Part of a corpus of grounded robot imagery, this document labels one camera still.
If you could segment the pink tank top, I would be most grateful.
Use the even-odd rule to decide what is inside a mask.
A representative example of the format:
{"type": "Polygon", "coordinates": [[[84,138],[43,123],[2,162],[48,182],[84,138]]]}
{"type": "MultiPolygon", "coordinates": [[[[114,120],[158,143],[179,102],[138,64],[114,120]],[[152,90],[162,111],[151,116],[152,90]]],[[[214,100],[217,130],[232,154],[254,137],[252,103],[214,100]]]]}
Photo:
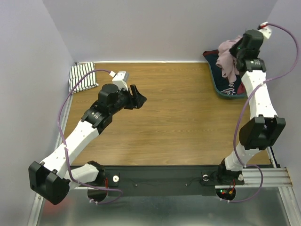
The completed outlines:
{"type": "Polygon", "coordinates": [[[216,61],[216,66],[221,68],[222,77],[227,78],[229,83],[234,83],[237,80],[236,75],[239,71],[236,68],[236,58],[230,53],[230,49],[235,45],[242,36],[237,36],[233,40],[227,40],[222,42],[218,47],[218,59],[216,61]]]}

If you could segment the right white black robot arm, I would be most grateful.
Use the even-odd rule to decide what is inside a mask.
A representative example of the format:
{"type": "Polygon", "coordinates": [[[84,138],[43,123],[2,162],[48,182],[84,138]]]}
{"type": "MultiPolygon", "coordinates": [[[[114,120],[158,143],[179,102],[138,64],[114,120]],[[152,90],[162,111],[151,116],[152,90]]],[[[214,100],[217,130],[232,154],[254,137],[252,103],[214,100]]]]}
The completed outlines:
{"type": "Polygon", "coordinates": [[[264,40],[271,36],[269,27],[248,30],[231,49],[236,58],[236,68],[246,89],[250,107],[250,121],[236,127],[232,153],[222,160],[216,172],[217,180],[226,184],[243,180],[242,169],[262,150],[273,146],[286,122],[278,117],[270,100],[266,80],[266,66],[258,57],[264,40]]]}

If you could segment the black white striped tank top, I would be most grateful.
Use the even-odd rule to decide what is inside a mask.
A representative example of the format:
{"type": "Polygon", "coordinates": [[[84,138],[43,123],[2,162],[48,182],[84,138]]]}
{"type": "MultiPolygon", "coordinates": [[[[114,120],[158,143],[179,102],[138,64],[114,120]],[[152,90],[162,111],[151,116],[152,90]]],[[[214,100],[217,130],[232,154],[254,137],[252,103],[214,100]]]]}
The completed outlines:
{"type": "Polygon", "coordinates": [[[69,92],[78,93],[98,87],[96,74],[95,72],[91,72],[94,69],[95,64],[93,62],[72,66],[68,80],[69,92]]]}

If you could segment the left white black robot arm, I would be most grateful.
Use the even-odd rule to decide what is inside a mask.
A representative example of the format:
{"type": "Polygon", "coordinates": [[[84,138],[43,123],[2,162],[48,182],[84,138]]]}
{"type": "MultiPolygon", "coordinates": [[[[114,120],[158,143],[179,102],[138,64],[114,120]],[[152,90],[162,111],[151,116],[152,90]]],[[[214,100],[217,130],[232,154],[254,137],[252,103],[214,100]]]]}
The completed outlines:
{"type": "Polygon", "coordinates": [[[98,99],[85,111],[73,132],[63,137],[62,143],[48,157],[29,166],[31,189],[53,205],[59,204],[78,186],[110,191],[104,166],[89,161],[71,169],[71,163],[112,123],[114,114],[122,109],[140,109],[146,100],[135,85],[131,85],[130,90],[115,84],[103,85],[98,99]]]}

